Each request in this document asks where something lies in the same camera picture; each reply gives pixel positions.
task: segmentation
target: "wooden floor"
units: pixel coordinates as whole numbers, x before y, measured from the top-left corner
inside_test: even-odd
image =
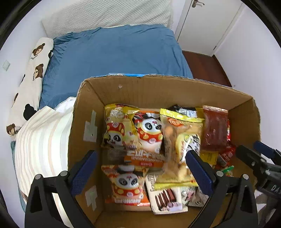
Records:
[[[182,53],[194,78],[231,86],[223,68],[215,56],[210,57],[187,51],[183,51]]]

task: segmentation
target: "door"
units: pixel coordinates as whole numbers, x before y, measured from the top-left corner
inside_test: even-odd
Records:
[[[192,0],[178,38],[182,50],[210,56],[241,4],[240,0]]]

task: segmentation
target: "cardboard box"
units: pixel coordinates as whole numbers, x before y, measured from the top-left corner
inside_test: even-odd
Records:
[[[104,106],[111,103],[142,108],[168,108],[174,104],[185,107],[216,106],[229,110],[232,143],[252,147],[253,142],[260,139],[260,117],[255,101],[251,96],[235,89],[176,76],[111,75],[86,79],[81,84],[74,106],[68,165],[71,169],[90,149],[99,154],[97,167],[82,194],[76,196],[79,205],[96,228],[186,228],[200,211],[200,208],[189,207],[186,213],[156,216],[151,211],[110,211],[109,206],[105,206],[104,200],[110,193],[108,189],[103,189],[100,144],[104,132]],[[233,173],[236,177],[247,173],[254,182],[251,169],[243,162],[233,158],[232,164],[235,166]],[[93,186],[97,189],[95,207],[87,206],[85,197],[85,192]],[[219,223],[228,201],[229,198],[226,198],[213,225]]]

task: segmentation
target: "door frame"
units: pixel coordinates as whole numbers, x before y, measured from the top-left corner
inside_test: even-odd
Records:
[[[180,37],[180,33],[182,31],[183,25],[185,23],[185,20],[187,18],[188,12],[190,10],[190,7],[191,7],[193,1],[194,0],[186,0],[185,1],[184,7],[183,7],[183,10],[182,10],[182,14],[180,16],[180,20],[178,22],[178,26],[177,26],[176,32],[175,32],[175,39],[176,39],[176,41],[178,41],[178,39]],[[216,51],[219,49],[220,45],[223,43],[223,41],[227,37],[228,33],[231,31],[231,29],[233,28],[233,26],[237,22],[238,18],[240,17],[244,7],[245,7],[245,4],[241,1],[241,5],[240,5],[237,13],[235,14],[233,20],[231,21],[231,23],[227,27],[227,29],[226,29],[225,33],[223,34],[223,36],[221,37],[221,39],[218,41],[217,45],[213,49],[213,51],[212,51],[210,56],[213,56],[216,53]]]

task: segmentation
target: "striped blanket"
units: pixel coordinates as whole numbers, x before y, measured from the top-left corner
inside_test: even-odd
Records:
[[[60,111],[45,106],[17,134],[15,169],[19,189],[25,201],[36,174],[53,177],[68,170],[68,138],[73,119],[73,104],[74,102],[72,106]],[[53,196],[63,222],[72,227],[58,194]]]

